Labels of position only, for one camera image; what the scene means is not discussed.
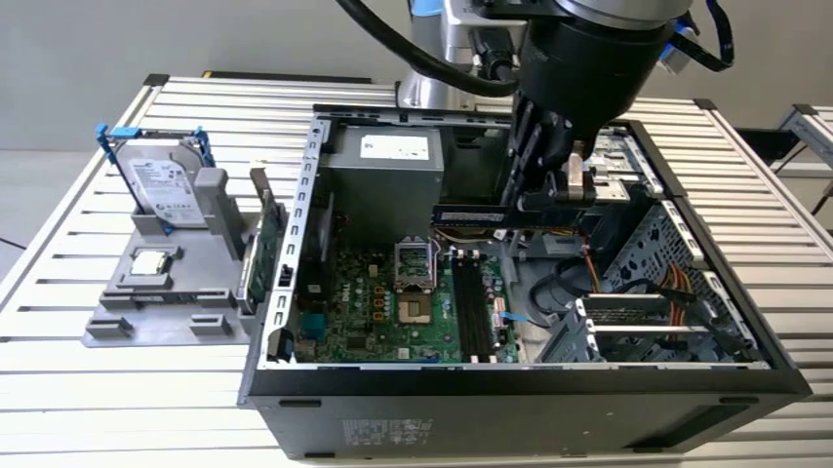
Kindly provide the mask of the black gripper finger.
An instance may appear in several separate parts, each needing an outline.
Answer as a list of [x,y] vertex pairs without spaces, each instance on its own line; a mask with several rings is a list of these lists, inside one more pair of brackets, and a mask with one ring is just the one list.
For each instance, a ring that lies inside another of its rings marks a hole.
[[554,200],[559,204],[587,207],[596,198],[594,178],[584,169],[588,155],[587,144],[580,140],[574,141],[566,159],[554,173]]
[[509,164],[500,194],[505,225],[550,229],[563,224],[556,184],[566,181],[562,165],[571,153],[574,126],[527,96],[512,100],[507,141]]

